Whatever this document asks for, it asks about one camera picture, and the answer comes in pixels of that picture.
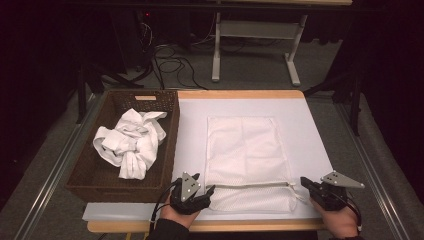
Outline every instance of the wicker basket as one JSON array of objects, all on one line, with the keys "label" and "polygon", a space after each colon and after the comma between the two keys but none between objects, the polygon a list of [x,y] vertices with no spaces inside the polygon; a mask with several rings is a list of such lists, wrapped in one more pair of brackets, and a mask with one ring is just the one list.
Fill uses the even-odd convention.
[{"label": "wicker basket", "polygon": [[[178,94],[176,91],[147,90],[111,90],[105,94],[101,110],[65,187],[86,202],[156,202],[171,183],[180,116]],[[158,120],[167,136],[143,180],[118,178],[120,168],[103,160],[92,143],[100,126],[113,129],[130,108],[168,113]]]}]

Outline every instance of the crumpled white towel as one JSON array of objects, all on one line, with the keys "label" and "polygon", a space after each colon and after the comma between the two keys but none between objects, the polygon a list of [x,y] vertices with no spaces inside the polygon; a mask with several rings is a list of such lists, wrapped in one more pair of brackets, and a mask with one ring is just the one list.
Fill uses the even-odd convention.
[{"label": "crumpled white towel", "polygon": [[115,167],[121,167],[120,178],[144,179],[156,160],[158,146],[166,137],[157,119],[166,112],[124,113],[115,129],[99,127],[93,140],[99,155]]}]

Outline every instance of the table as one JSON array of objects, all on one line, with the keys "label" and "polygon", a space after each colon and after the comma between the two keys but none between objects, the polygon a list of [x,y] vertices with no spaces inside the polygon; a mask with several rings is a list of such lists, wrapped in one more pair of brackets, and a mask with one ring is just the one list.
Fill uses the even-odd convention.
[{"label": "table", "polygon": [[[264,116],[272,114],[284,133],[286,155],[296,182],[295,190],[307,197],[300,176],[319,181],[332,171],[323,143],[303,93],[296,90],[180,91],[180,125],[173,179],[183,171],[202,172],[205,158],[206,119],[210,115]],[[199,182],[204,180],[201,173]],[[147,232],[153,203],[89,203],[83,219],[92,232]],[[222,214],[205,209],[190,231],[277,231],[318,230],[324,225],[307,204],[298,203],[291,214]]]}]

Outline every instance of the fabric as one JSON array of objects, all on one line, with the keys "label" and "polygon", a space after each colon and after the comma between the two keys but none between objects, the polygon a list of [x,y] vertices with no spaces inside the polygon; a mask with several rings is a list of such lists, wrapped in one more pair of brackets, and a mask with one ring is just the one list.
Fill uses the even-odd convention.
[{"label": "fabric", "polygon": [[156,160],[157,149],[166,137],[157,119],[166,112],[124,113],[114,129],[99,127],[93,139],[99,155],[115,167],[121,167],[120,178],[144,179]]},{"label": "fabric", "polygon": [[272,117],[209,117],[205,185],[210,209],[291,212],[290,167]]}]

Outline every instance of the cable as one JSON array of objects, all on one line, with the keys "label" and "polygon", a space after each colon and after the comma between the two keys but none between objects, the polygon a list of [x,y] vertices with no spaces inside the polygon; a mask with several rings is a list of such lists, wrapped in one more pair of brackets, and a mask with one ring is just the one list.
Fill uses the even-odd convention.
[{"label": "cable", "polygon": [[[164,49],[170,50],[171,52],[168,53],[165,56],[158,57],[157,55],[161,51],[163,51]],[[177,73],[177,81],[182,86],[184,86],[186,88],[194,88],[194,89],[200,88],[200,89],[208,90],[207,88],[205,88],[205,87],[201,86],[199,83],[197,83],[197,81],[195,80],[195,78],[194,78],[195,71],[194,71],[194,68],[191,65],[190,61],[187,58],[174,57],[174,55],[175,55],[175,49],[173,49],[170,46],[161,46],[156,50],[156,52],[154,54],[154,59],[155,59],[155,63],[156,63],[156,68],[159,72],[159,76],[156,72],[155,72],[155,74],[156,74],[156,77],[159,79],[159,81],[163,84],[163,77],[162,77],[162,74],[161,74],[162,72],[163,73],[174,73],[174,72],[176,72]],[[158,64],[157,59],[161,59],[161,60],[163,60],[163,62],[161,64]],[[170,64],[170,63],[177,64],[177,66],[174,67],[174,68],[171,68],[170,70],[164,70],[164,68],[165,68],[164,66],[167,65],[167,64]],[[187,85],[187,84],[184,84],[183,82],[181,82],[180,74],[184,70],[186,65],[188,65],[189,68],[191,69],[191,80],[194,83],[194,85]]]},{"label": "cable", "polygon": [[156,222],[156,214],[159,211],[159,204],[162,202],[165,194],[175,185],[177,185],[178,183],[178,179],[175,180],[174,182],[171,183],[171,185],[169,185],[169,187],[167,189],[165,189],[165,191],[162,192],[162,194],[159,196],[158,201],[156,202],[155,208],[153,209],[153,213],[152,213],[152,217],[150,218],[150,226],[149,226],[149,235],[153,232],[154,228],[155,228],[155,222]]}]

